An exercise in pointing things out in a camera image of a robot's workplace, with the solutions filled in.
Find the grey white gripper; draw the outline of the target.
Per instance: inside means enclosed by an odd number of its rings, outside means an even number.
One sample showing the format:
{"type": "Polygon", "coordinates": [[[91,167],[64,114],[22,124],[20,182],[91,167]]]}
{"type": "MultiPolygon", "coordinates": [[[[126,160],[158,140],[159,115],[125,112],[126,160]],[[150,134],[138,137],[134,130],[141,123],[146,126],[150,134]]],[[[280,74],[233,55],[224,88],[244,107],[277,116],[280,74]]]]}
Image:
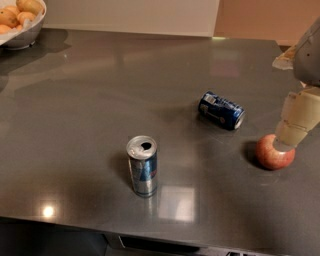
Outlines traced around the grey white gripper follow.
{"type": "Polygon", "coordinates": [[[287,95],[275,130],[276,148],[295,148],[320,122],[320,18],[297,43],[293,71],[296,79],[317,87],[287,95]]]}

